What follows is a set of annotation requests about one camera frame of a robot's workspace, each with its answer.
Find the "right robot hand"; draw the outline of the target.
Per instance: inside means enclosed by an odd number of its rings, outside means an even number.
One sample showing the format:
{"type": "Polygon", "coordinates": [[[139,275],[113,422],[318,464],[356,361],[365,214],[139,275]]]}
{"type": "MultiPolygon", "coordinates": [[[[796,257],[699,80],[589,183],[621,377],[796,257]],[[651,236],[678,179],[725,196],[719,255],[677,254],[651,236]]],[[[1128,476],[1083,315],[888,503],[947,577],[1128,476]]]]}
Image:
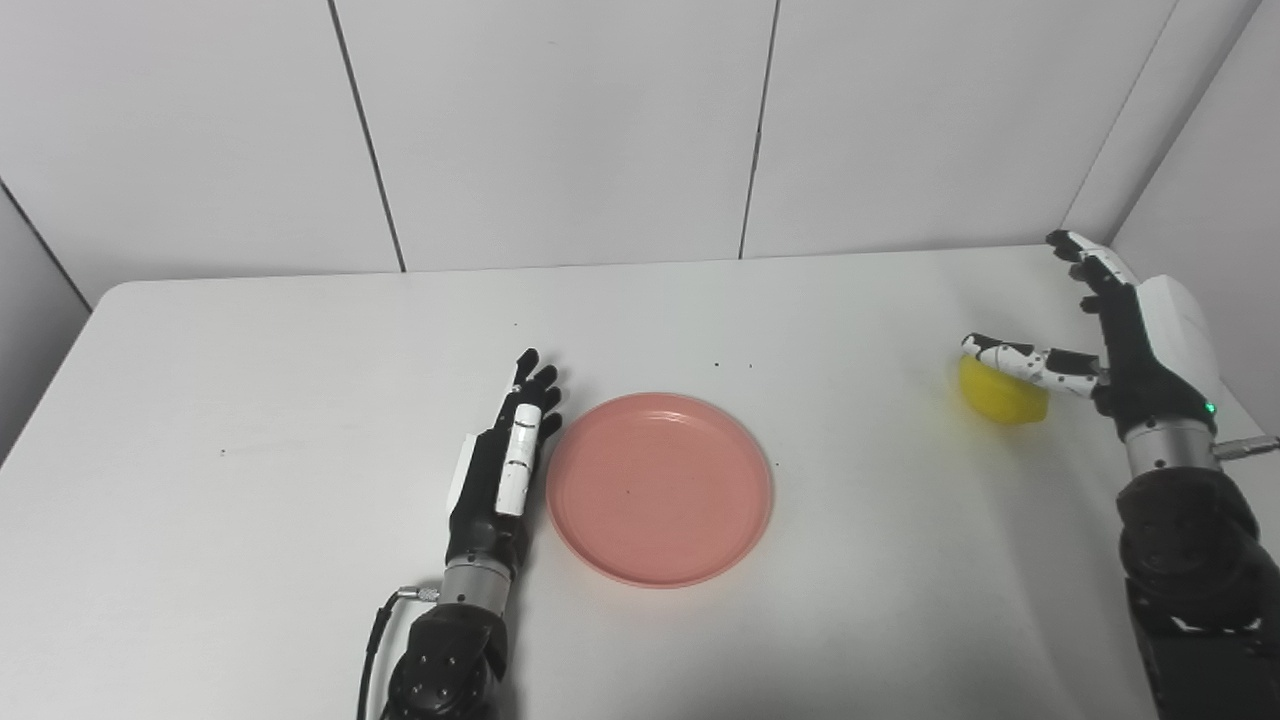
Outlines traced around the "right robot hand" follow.
{"type": "Polygon", "coordinates": [[[1038,348],[970,333],[964,356],[1033,389],[1088,398],[1119,436],[1160,418],[1198,421],[1216,432],[1222,383],[1207,322],[1189,290],[1170,275],[1138,282],[1110,247],[1074,231],[1046,243],[1089,288],[1083,313],[1100,323],[1105,354],[1038,348]]]}

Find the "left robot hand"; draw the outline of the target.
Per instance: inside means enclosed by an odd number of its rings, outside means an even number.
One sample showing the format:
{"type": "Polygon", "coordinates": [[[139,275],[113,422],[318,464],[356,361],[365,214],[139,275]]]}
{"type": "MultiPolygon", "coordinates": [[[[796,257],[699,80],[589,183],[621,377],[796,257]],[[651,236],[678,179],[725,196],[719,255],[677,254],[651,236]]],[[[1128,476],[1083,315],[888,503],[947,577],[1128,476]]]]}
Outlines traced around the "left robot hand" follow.
{"type": "Polygon", "coordinates": [[[529,489],[545,442],[561,430],[558,369],[536,348],[515,364],[493,425],[476,436],[449,518],[445,561],[492,560],[515,578],[525,565],[530,534],[524,519],[529,489]]]}

